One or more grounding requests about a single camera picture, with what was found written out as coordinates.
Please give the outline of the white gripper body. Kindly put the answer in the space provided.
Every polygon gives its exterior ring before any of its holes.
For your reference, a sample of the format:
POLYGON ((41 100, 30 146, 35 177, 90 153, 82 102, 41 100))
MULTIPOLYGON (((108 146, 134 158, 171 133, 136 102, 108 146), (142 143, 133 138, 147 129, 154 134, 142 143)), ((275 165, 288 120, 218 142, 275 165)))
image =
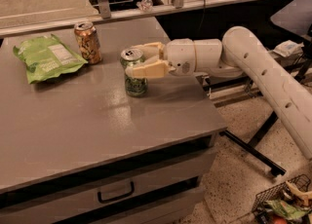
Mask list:
POLYGON ((170 73, 176 76, 192 75, 195 71, 195 47, 190 39, 175 39, 165 46, 165 60, 170 73))

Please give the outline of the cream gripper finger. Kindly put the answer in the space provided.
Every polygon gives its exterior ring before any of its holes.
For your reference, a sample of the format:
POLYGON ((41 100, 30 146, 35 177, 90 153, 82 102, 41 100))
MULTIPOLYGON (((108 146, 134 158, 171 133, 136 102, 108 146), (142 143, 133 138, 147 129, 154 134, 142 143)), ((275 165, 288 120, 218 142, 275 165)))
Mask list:
POLYGON ((151 42, 135 45, 136 49, 139 49, 143 52, 143 55, 146 59, 153 58, 154 56, 156 56, 158 59, 163 59, 165 47, 166 45, 161 42, 151 42))
POLYGON ((176 69, 167 60, 158 59, 153 63, 143 62, 125 69, 127 76, 137 79, 163 78, 176 69))

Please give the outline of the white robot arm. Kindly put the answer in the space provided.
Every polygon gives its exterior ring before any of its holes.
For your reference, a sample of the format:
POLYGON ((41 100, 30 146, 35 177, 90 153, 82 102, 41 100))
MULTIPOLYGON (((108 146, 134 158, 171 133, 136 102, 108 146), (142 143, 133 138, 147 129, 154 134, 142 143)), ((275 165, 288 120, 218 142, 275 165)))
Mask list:
POLYGON ((303 88, 246 27, 234 26, 223 37, 175 39, 137 45, 145 61, 128 67, 132 78, 188 76, 195 72, 221 78, 245 73, 281 120, 304 157, 312 160, 312 94, 303 88))

